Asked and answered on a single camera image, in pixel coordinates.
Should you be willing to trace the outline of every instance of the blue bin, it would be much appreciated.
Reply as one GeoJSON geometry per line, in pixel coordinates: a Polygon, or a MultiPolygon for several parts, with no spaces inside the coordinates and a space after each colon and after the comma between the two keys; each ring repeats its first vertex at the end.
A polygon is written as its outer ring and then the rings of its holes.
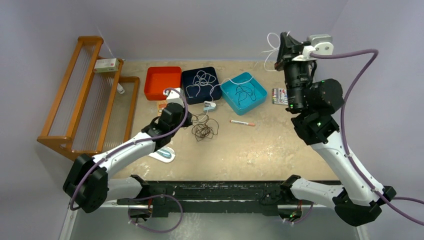
{"type": "Polygon", "coordinates": [[[181,85],[184,91],[185,99],[187,100],[187,104],[189,105],[200,104],[204,101],[218,100],[221,98],[221,88],[219,87],[215,87],[212,91],[212,94],[209,94],[212,88],[210,85],[201,86],[200,92],[196,96],[199,91],[199,87],[190,85],[193,85],[193,80],[199,71],[204,71],[205,73],[210,74],[216,78],[216,81],[211,83],[212,86],[219,84],[217,72],[215,71],[215,68],[211,66],[183,71],[181,73],[181,85]]]}
{"type": "Polygon", "coordinates": [[[265,102],[267,91],[250,73],[244,72],[233,78],[232,81],[237,84],[244,84],[237,85],[231,81],[226,81],[220,87],[222,97],[237,115],[244,115],[265,102]]]}

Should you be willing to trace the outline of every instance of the gray floor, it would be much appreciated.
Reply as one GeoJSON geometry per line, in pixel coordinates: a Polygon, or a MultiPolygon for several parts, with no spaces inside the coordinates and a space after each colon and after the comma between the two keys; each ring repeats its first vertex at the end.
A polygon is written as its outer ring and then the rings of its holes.
{"type": "MultiPolygon", "coordinates": [[[[165,230],[179,218],[152,218],[146,227],[165,230]]],[[[72,240],[358,240],[355,227],[338,218],[334,211],[316,207],[302,223],[289,226],[278,217],[256,213],[185,213],[181,225],[166,234],[145,231],[128,224],[127,208],[99,208],[93,213],[78,212],[72,240]]]]}

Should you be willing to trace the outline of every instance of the gray wall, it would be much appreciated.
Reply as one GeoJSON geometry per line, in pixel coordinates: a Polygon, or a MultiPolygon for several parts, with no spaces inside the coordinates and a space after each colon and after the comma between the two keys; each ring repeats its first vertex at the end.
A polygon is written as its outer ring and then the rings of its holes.
{"type": "Polygon", "coordinates": [[[269,32],[329,32],[347,0],[87,0],[117,57],[256,60],[269,32]]]}
{"type": "Polygon", "coordinates": [[[3,0],[0,7],[0,239],[57,239],[71,161],[36,139],[80,35],[96,29],[67,0],[3,0]]]}
{"type": "MultiPolygon", "coordinates": [[[[399,196],[419,199],[424,199],[423,12],[421,0],[350,0],[330,32],[335,54],[365,48],[380,51],[346,106],[350,146],[381,183],[394,186],[399,196]]],[[[369,57],[320,60],[318,79],[338,79],[347,90],[369,57]]],[[[423,206],[394,204],[424,221],[423,206]]],[[[368,230],[372,239],[424,236],[424,227],[387,206],[368,230]]]]}

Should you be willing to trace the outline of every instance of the wooden table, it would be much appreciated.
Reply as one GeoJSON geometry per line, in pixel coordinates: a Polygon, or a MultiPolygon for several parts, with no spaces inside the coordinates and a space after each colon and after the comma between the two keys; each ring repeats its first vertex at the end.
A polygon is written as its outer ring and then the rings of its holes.
{"type": "MultiPolygon", "coordinates": [[[[127,61],[123,76],[140,77],[140,91],[135,110],[132,136],[157,116],[157,103],[144,96],[147,69],[152,66],[179,66],[183,71],[215,68],[219,82],[243,72],[251,73],[268,91],[266,102],[243,116],[234,113],[224,99],[216,101],[217,110],[209,116],[219,123],[213,139],[196,141],[191,128],[180,129],[168,147],[176,152],[171,163],[142,157],[115,178],[137,174],[145,180],[186,181],[255,181],[284,180],[292,174],[309,180],[336,180],[326,162],[296,135],[286,106],[272,104],[272,88],[284,88],[283,72],[268,72],[263,63],[251,61],[127,61]],[[255,123],[245,126],[230,120],[255,123]]],[[[203,104],[190,105],[193,114],[203,112],[203,104]]]]}

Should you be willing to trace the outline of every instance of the wooden frame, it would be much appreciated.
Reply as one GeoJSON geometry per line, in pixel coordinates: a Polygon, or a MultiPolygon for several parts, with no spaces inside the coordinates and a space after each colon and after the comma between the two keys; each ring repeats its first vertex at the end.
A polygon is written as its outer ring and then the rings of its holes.
{"type": "Polygon", "coordinates": [[[99,56],[100,48],[103,44],[103,39],[99,36],[80,36],[78,38],[78,42],[76,44],[75,50],[73,51],[73,54],[71,56],[71,59],[69,61],[68,67],[65,71],[65,74],[62,79],[62,83],[59,86],[59,89],[57,91],[56,97],[54,99],[53,104],[51,105],[50,112],[47,116],[47,119],[44,123],[44,127],[41,130],[40,136],[37,138],[37,141],[41,144],[49,147],[50,149],[56,151],[57,153],[69,158],[70,160],[74,161],[79,155],[85,153],[88,155],[95,155],[99,154],[103,150],[103,145],[105,143],[106,138],[106,132],[108,130],[109,125],[109,119],[111,117],[112,113],[112,107],[114,104],[115,96],[116,96],[116,89],[119,82],[133,82],[134,83],[134,91],[131,98],[130,103],[130,111],[128,114],[128,120],[126,123],[125,128],[125,135],[123,142],[127,141],[130,138],[131,134],[131,128],[133,124],[134,119],[134,112],[135,112],[135,106],[137,102],[137,95],[138,95],[138,89],[140,84],[140,79],[138,77],[122,77],[120,76],[121,70],[124,64],[124,61],[122,59],[119,60],[119,67],[118,71],[115,73],[97,73],[97,74],[113,74],[113,83],[111,86],[110,94],[107,101],[106,110],[104,113],[103,121],[101,123],[101,129],[99,138],[97,140],[97,147],[92,150],[88,151],[77,151],[72,149],[75,135],[77,134],[77,129],[80,124],[80,120],[83,114],[84,107],[87,102],[87,97],[90,92],[90,88],[93,82],[93,78],[95,73],[93,72],[94,66],[96,64],[97,59],[103,59],[103,57],[99,56]],[[78,97],[75,102],[74,109],[69,109],[72,111],[72,115],[69,120],[69,124],[66,129],[65,135],[59,135],[59,136],[52,136],[50,135],[50,131],[52,129],[52,125],[55,121],[55,118],[57,117],[57,113],[59,110],[59,107],[61,105],[61,102],[63,100],[63,96],[65,94],[65,91],[67,89],[68,83],[71,79],[71,75],[74,71],[77,59],[80,55],[80,52],[82,50],[87,51],[91,55],[90,60],[88,63],[88,68],[85,69],[85,75],[83,77],[83,81],[78,93],[78,97]]]}

